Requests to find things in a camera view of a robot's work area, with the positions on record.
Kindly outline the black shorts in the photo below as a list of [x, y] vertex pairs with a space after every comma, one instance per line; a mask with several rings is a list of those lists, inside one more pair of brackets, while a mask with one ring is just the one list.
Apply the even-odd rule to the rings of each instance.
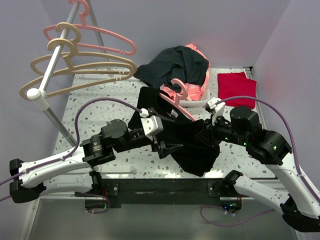
[[187, 173], [202, 177], [209, 172], [220, 154], [220, 146], [204, 143], [198, 139], [204, 129], [204, 120], [191, 121], [178, 108], [160, 97], [161, 90], [143, 86], [138, 95], [138, 109], [153, 108], [158, 114], [168, 118], [163, 120], [163, 131], [157, 138], [165, 144], [181, 144], [171, 156]]

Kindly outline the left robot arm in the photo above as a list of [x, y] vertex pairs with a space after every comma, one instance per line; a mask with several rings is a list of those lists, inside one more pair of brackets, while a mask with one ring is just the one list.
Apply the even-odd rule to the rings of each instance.
[[98, 166], [115, 160], [115, 153], [147, 145], [160, 159], [183, 147], [181, 143], [166, 143], [156, 136], [145, 135], [143, 128], [129, 130], [124, 121], [115, 119], [69, 151], [33, 162], [11, 160], [13, 182], [9, 184], [9, 195], [18, 204], [52, 193], [103, 196], [106, 189]]

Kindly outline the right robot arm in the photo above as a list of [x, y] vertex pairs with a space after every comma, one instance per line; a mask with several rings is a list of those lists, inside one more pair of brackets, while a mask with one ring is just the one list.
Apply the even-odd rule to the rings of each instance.
[[232, 170], [208, 187], [210, 193], [215, 192], [220, 197], [253, 198], [278, 212], [296, 231], [319, 232], [320, 204], [311, 193], [316, 188], [298, 172], [293, 149], [286, 139], [276, 131], [263, 129], [259, 115], [246, 106], [233, 108], [230, 120], [223, 117], [223, 107], [206, 104], [204, 108], [211, 114], [205, 121], [211, 140], [245, 147], [248, 155], [272, 171], [285, 187], [285, 191], [276, 190]]

